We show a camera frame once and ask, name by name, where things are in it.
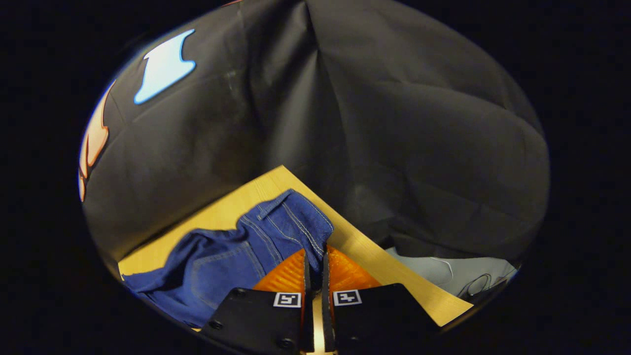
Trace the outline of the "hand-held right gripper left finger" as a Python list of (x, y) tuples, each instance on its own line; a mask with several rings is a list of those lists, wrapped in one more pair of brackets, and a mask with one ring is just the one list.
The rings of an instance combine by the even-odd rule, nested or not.
[(314, 351), (311, 266), (301, 249), (252, 288), (230, 290), (200, 335), (239, 354)]

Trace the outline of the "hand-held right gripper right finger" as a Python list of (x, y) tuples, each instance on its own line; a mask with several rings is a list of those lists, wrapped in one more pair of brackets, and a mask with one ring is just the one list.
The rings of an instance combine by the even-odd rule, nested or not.
[(379, 283), (332, 246), (324, 255), (321, 285), (325, 352), (419, 354), (439, 333), (403, 284)]

